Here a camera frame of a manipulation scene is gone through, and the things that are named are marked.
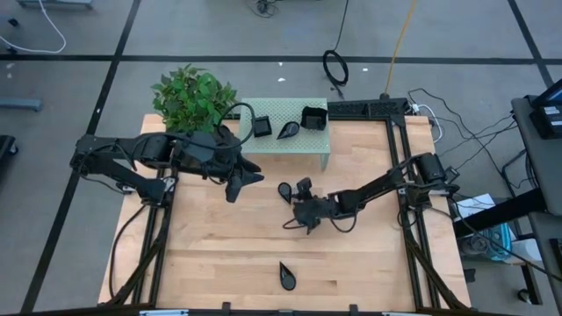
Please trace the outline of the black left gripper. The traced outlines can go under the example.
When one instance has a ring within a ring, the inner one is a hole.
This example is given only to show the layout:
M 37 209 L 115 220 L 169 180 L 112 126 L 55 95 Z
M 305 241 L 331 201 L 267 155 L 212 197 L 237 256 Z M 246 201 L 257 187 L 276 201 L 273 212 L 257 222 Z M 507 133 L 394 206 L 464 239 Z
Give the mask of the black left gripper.
M 225 184 L 225 195 L 228 203 L 234 203 L 243 186 L 258 183 L 263 175 L 248 174 L 261 172 L 261 168 L 241 155 L 241 141 L 234 137 L 224 126 L 218 132 L 207 133 L 197 131 L 192 135 L 195 159 L 193 167 L 205 180 Z

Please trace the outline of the white paper sheet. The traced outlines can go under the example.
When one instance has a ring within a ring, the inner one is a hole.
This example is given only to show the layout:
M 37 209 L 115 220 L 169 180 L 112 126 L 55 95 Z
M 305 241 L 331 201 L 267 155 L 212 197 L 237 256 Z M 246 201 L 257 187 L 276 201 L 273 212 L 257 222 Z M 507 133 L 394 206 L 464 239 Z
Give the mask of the white paper sheet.
M 477 197 L 464 197 L 456 202 L 458 214 L 467 218 L 475 213 L 484 211 L 495 206 L 495 202 L 489 194 L 480 195 Z

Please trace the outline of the green perforated metal shelf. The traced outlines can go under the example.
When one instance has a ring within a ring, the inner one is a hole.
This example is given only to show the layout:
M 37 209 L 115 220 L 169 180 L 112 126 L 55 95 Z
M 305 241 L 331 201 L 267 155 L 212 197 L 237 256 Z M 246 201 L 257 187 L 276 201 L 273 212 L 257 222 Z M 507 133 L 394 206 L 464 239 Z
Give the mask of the green perforated metal shelf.
M 256 138 L 251 136 L 241 145 L 244 154 L 317 154 L 321 159 L 321 170 L 325 170 L 331 154 L 330 132 L 301 127 L 296 136 L 278 140 L 283 126 L 288 122 L 300 124 L 302 111 L 306 107 L 326 110 L 326 98 L 243 98 L 255 113 L 256 119 L 267 116 L 271 135 Z

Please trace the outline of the grey desk foot bar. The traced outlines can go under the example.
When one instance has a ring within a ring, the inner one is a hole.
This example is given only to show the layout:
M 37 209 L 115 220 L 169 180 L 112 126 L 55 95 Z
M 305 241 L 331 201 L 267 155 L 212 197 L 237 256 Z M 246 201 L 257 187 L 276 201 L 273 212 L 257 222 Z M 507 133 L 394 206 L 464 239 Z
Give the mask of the grey desk foot bar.
M 37 5 L 72 5 L 82 6 L 87 10 L 92 10 L 92 0 L 15 0 L 21 7 L 26 7 L 28 4 Z
M 42 107 L 39 99 L 0 97 L 0 108 L 41 111 Z

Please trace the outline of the black wavy mini plate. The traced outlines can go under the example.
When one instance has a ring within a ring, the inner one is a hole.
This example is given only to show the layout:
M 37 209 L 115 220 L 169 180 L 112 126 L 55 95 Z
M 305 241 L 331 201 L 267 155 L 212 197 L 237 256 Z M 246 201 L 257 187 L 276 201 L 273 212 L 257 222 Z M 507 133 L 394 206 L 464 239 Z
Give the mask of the black wavy mini plate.
M 324 131 L 328 122 L 328 111 L 320 107 L 306 106 L 301 112 L 300 126 L 305 129 Z

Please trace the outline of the black desk beam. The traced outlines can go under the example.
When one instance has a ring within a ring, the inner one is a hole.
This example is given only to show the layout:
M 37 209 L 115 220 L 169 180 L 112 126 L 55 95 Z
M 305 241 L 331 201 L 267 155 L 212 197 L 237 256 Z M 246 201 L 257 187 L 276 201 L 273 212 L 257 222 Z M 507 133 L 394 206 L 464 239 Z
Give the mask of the black desk beam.
M 453 225 L 455 236 L 462 238 L 474 232 L 519 219 L 532 212 L 545 212 L 546 210 L 547 204 L 542 191 L 540 189 L 530 190 L 491 208 L 462 217 Z

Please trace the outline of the black square mini plate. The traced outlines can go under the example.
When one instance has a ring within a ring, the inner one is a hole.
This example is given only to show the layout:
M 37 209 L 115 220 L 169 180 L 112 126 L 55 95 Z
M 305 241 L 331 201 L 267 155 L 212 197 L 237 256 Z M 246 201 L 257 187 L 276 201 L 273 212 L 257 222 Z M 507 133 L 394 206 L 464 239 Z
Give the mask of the black square mini plate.
M 255 138 L 260 138 L 272 134 L 270 118 L 268 116 L 258 117 L 254 121 L 253 134 Z

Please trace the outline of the grey side desk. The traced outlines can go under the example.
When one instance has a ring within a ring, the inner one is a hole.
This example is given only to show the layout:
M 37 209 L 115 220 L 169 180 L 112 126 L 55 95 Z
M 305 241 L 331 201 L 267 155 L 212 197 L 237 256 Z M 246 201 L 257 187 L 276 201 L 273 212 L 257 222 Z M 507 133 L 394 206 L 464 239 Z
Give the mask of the grey side desk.
M 514 98 L 511 106 L 548 212 L 562 216 L 562 138 L 540 136 L 530 119 L 533 108 L 527 98 Z

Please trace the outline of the black aluminium table frame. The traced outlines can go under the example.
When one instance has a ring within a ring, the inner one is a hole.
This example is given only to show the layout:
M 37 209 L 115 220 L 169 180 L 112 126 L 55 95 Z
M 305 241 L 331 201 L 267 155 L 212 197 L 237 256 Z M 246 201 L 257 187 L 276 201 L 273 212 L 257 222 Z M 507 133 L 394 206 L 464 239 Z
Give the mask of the black aluminium table frame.
M 384 174 L 393 157 L 385 124 L 333 121 L 325 170 L 315 155 L 256 154 L 260 183 L 230 204 L 222 187 L 181 175 L 158 276 L 156 306 L 209 316 L 231 303 L 232 316 L 359 316 L 413 312 L 415 296 L 430 306 L 428 281 L 409 275 L 399 200 L 390 193 L 370 202 L 356 219 L 323 221 L 314 231 L 284 229 L 290 206 L 277 194 L 282 182 L 304 177 L 313 192 L 355 189 Z M 282 288 L 279 263 L 296 277 Z

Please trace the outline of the black perforated metal box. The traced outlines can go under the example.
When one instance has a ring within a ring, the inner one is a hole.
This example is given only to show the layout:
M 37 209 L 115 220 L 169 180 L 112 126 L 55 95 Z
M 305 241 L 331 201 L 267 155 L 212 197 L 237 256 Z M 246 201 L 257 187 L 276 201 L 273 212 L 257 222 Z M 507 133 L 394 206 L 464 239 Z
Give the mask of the black perforated metal box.
M 407 107 L 405 98 L 328 102 L 328 117 L 330 119 L 386 119 L 391 116 L 403 116 Z

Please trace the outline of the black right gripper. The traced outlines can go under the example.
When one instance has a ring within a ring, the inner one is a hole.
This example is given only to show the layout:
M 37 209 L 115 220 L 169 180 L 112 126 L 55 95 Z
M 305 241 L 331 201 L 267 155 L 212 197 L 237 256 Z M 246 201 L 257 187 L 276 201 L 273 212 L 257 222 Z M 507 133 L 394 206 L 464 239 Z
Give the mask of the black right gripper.
M 299 193 L 292 194 L 292 198 L 301 200 Z M 321 223 L 321 219 L 337 219 L 339 215 L 338 203 L 326 197 L 295 201 L 292 209 L 294 218 L 306 229 L 306 234 L 310 234 Z

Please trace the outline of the white floor box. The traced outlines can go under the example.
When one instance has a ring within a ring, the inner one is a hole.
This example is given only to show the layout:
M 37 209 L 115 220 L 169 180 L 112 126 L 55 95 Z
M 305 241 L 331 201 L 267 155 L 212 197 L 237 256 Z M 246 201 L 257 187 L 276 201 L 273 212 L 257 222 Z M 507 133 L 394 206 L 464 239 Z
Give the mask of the white floor box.
M 513 241 L 511 251 L 529 262 L 541 262 L 542 256 L 535 239 Z

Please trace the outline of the green potted plant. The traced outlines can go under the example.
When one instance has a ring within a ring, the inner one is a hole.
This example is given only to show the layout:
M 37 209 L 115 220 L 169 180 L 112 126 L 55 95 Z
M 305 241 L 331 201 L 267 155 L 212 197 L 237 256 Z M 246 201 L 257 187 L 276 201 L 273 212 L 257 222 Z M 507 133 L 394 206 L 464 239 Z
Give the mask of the green potted plant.
M 191 64 L 161 75 L 150 89 L 154 109 L 173 133 L 212 132 L 227 109 L 237 102 L 230 82 L 221 83 L 205 68 Z

